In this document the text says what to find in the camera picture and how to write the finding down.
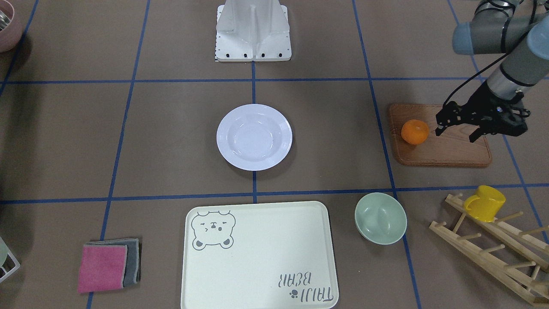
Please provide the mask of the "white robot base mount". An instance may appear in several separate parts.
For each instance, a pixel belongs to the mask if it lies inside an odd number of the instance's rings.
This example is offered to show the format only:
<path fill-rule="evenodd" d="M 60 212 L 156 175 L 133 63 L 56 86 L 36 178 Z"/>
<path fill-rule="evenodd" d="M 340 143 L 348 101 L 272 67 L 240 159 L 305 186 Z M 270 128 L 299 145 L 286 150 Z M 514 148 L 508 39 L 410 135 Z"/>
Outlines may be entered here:
<path fill-rule="evenodd" d="M 278 0 L 227 0 L 216 21 L 216 61 L 292 58 L 288 8 Z"/>

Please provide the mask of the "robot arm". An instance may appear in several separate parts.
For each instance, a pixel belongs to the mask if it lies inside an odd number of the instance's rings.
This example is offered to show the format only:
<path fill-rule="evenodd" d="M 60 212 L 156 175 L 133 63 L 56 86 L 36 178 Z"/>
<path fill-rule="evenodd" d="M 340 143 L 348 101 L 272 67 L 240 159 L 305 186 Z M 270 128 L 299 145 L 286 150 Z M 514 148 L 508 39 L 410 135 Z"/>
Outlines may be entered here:
<path fill-rule="evenodd" d="M 448 127 L 476 126 L 469 135 L 475 142 L 483 135 L 520 136 L 528 129 L 530 111 L 524 94 L 548 75 L 548 13 L 515 16 L 519 0 L 482 0 L 473 19 L 458 24 L 453 50 L 461 55 L 500 54 L 498 68 L 478 87 L 468 102 L 459 105 L 447 98 L 436 115 L 441 135 Z"/>

